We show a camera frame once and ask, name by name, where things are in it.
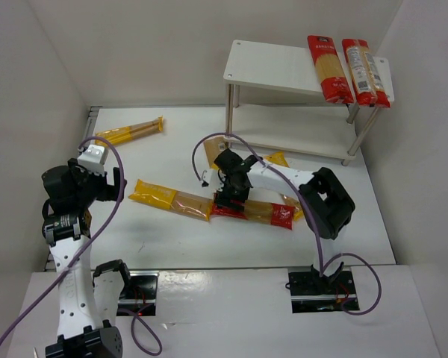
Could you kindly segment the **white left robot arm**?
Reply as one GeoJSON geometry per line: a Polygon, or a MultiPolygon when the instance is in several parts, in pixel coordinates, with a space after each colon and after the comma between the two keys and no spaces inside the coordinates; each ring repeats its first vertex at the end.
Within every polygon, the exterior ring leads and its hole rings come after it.
{"type": "Polygon", "coordinates": [[[120,204],[126,181],[113,168],[108,183],[102,160],[71,159],[42,175],[48,199],[43,205],[43,236],[57,272],[59,324],[46,357],[121,357],[116,327],[120,292],[129,278],[121,259],[90,265],[92,239],[89,208],[95,201],[120,204]]]}

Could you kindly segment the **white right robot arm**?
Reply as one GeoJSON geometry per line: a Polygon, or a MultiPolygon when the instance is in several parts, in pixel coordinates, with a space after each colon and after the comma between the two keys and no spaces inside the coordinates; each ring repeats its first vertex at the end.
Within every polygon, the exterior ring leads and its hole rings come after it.
{"type": "Polygon", "coordinates": [[[316,236],[312,268],[328,282],[337,278],[343,268],[338,237],[350,223],[355,203],[331,169],[297,170],[255,155],[243,159],[230,149],[221,152],[214,164],[220,181],[215,202],[220,207],[242,212],[251,189],[266,189],[298,201],[316,236]]]}

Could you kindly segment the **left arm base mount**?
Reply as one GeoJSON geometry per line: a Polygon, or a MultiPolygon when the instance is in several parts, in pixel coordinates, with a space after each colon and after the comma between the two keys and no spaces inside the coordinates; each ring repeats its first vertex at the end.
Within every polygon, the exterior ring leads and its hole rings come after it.
{"type": "Polygon", "coordinates": [[[120,294],[118,308],[140,316],[155,316],[157,293],[157,271],[132,271],[128,285],[120,294]]]}

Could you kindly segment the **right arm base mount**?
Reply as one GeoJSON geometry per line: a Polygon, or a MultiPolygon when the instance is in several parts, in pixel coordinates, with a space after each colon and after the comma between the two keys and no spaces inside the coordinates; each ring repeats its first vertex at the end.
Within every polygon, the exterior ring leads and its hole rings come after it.
{"type": "Polygon", "coordinates": [[[343,270],[332,283],[321,283],[318,275],[307,271],[289,271],[285,288],[290,292],[293,313],[341,312],[360,310],[352,272],[343,270]]]}

